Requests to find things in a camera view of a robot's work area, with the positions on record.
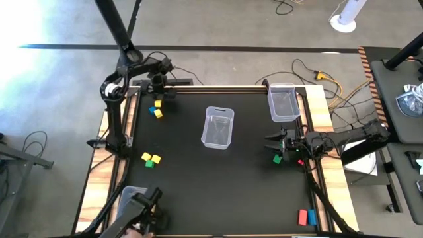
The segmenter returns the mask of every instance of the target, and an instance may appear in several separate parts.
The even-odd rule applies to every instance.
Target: blue block
[[[148,110],[150,111],[152,115],[154,115],[154,111],[156,110],[156,108],[152,106],[151,108],[148,108]]]
[[[309,215],[309,225],[317,225],[315,210],[309,209],[307,214]]]

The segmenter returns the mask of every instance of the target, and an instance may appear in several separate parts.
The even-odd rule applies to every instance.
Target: yellow cable
[[[341,84],[338,83],[338,81],[335,81],[334,79],[329,79],[328,77],[325,77],[324,80],[329,80],[333,83],[336,83],[339,86],[339,89],[340,89],[339,97],[336,97],[332,102],[330,102],[330,104],[328,106],[328,107],[330,107],[342,96],[344,89],[342,88]]]
[[[337,95],[337,97],[332,101],[332,102],[330,102],[330,104],[328,105],[328,107],[330,108],[339,98],[342,98],[342,94],[344,93],[344,89],[342,88],[342,85],[340,84],[340,83],[338,83],[338,81],[336,81],[336,80],[334,80],[334,79],[331,79],[331,78],[329,78],[329,77],[327,77],[326,75],[325,75],[325,73],[323,73],[322,71],[319,71],[317,74],[316,74],[316,77],[315,77],[315,79],[316,80],[327,80],[327,81],[331,81],[332,83],[335,83],[335,84],[337,84],[338,85],[338,87],[339,87],[339,89],[340,89],[340,93],[339,93],[339,95]]]
[[[337,105],[335,105],[332,108],[330,108],[329,111],[335,110],[341,103],[347,101],[348,98],[351,97],[351,95],[353,95],[356,91],[360,90],[366,83],[369,83],[370,81],[371,80],[368,79],[368,80],[364,81],[363,83],[361,83],[360,85],[358,85],[353,91],[351,91],[350,94],[348,94],[345,98],[343,98],[344,100],[342,102],[339,102]]]

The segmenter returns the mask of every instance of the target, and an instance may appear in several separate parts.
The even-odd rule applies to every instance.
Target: gray desk
[[[416,224],[423,225],[423,196],[417,190],[416,185],[417,181],[423,180],[423,175],[412,168],[410,161],[404,154],[406,151],[417,151],[421,152],[423,157],[423,145],[389,143],[387,149],[391,155],[391,163],[388,163],[388,165],[392,164],[393,170],[398,176],[411,217]]]
[[[386,146],[392,162],[385,164],[385,170],[396,172],[413,221],[423,225],[423,199],[416,187],[419,174],[404,154],[405,151],[423,152],[423,118],[405,116],[396,100],[404,92],[404,85],[421,83],[418,80],[421,65],[406,61],[394,71],[386,69],[382,61],[373,61],[370,65],[391,133]]]
[[[405,116],[397,106],[397,96],[404,93],[406,84],[419,85],[417,62],[403,62],[395,71],[385,69],[382,61],[373,61],[371,64],[377,91],[381,97],[383,110],[387,116],[392,142],[423,144],[423,118]]]

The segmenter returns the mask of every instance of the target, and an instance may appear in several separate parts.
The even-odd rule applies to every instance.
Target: person's hand
[[[122,238],[153,238],[153,233],[145,234],[144,236],[141,235],[141,233],[137,232],[134,229],[127,229],[125,232],[125,235],[122,236]]]

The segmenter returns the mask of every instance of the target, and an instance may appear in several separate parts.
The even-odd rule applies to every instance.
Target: concrete floor
[[[128,25],[135,0],[115,2]],[[337,33],[327,19],[338,2],[308,0],[304,5],[295,5],[292,14],[277,16],[277,4],[270,0],[143,0],[133,40],[134,44],[154,45],[402,47],[423,31],[417,20],[423,13],[417,0],[372,0],[357,17],[355,32]],[[89,166],[91,149],[85,142],[96,136],[104,109],[98,88],[114,71],[118,52],[3,49],[11,44],[114,43],[93,1],[33,0],[26,6],[13,4],[31,20],[22,21],[18,15],[5,13],[2,17],[7,21],[0,21],[14,32],[12,38],[2,39],[8,60],[2,64],[0,129],[9,145],[16,148],[30,132],[45,130],[49,140],[44,158],[55,161],[51,171],[32,171],[19,204],[19,229],[15,233],[28,232],[31,237],[65,235],[71,231]],[[8,24],[15,21],[18,27]],[[295,58],[302,59],[307,67],[330,73],[346,92],[365,80],[358,54],[165,53],[174,64],[195,72],[207,85],[250,85],[263,75],[289,71]],[[307,79],[313,78],[299,64],[295,70]],[[175,75],[191,77],[182,71],[175,71]],[[291,75],[268,79],[273,83],[299,83]],[[369,97],[369,90],[363,90],[352,103]],[[371,101],[357,106],[360,116],[372,110]],[[339,110],[339,114],[349,122],[356,117],[351,108]],[[335,117],[333,125],[336,128],[345,123]],[[384,211],[389,203],[384,187],[353,186],[350,193],[363,232],[421,237],[423,227],[412,223],[403,198],[405,213],[389,214]]]

